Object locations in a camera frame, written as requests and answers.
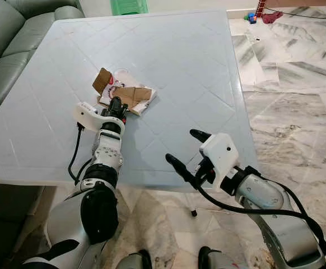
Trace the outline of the cardboard paper trash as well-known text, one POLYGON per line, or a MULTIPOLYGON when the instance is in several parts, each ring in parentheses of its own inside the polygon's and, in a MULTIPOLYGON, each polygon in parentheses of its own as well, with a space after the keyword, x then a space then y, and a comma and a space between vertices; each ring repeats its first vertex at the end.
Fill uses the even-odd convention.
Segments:
POLYGON ((129 106, 129 112, 140 116, 156 97, 156 90, 138 82, 126 69, 110 72, 100 69, 92 87, 98 93, 97 101, 108 107, 114 97, 129 106))

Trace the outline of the robot right leg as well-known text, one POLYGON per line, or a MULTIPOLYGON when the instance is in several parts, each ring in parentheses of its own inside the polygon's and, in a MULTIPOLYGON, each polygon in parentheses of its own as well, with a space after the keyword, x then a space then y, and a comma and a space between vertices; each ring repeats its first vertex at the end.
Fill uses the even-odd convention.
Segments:
POLYGON ((238 267, 221 251, 202 246, 197 256, 197 269, 238 269, 238 267))

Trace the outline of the robot leg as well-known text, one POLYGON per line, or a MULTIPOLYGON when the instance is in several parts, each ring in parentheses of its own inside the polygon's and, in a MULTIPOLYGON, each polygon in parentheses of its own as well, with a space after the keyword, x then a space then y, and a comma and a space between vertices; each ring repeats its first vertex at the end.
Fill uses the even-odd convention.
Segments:
POLYGON ((140 249, 137 253, 122 258, 116 269, 152 269, 152 259, 148 251, 140 249))
POLYGON ((197 269, 238 269, 238 267, 221 251, 202 246, 197 256, 197 269))

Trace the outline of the green plastic stool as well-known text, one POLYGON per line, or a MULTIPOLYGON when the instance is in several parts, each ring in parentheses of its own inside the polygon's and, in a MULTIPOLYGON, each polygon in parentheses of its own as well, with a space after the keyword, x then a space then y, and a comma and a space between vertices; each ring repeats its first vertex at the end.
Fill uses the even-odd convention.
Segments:
POLYGON ((110 3, 113 16, 148 13, 147 0, 110 0, 110 3))

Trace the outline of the robot left leg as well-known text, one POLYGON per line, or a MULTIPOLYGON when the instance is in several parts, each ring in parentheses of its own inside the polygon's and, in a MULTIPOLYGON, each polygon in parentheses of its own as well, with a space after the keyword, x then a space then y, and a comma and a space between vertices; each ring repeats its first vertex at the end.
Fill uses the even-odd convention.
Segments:
POLYGON ((152 269, 152 259, 148 251, 140 249, 137 253, 122 258, 116 269, 152 269))

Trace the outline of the grey-green leather sofa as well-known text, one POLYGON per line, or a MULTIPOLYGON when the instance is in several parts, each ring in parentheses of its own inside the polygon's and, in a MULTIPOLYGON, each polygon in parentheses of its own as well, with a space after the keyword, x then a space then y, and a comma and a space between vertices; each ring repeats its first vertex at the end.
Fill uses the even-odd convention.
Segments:
POLYGON ((0 105, 54 22, 84 15, 80 0, 0 0, 0 105))

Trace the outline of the red cloth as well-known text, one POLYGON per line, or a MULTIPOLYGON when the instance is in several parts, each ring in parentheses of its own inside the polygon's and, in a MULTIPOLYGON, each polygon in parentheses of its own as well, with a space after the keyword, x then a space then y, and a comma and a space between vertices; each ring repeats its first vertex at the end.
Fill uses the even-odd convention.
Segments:
POLYGON ((264 24, 270 25, 281 18, 283 15, 284 13, 281 11, 273 11, 272 13, 261 13, 259 18, 263 21, 264 24))

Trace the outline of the red brick pillar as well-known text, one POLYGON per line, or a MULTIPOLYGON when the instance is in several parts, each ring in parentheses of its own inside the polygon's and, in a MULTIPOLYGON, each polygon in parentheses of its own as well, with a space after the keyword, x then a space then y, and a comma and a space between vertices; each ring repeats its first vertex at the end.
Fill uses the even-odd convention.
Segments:
POLYGON ((262 15, 264 8, 266 7, 266 2, 267 0, 258 0, 258 5, 257 8, 255 10, 255 15, 256 16, 260 16, 262 15))

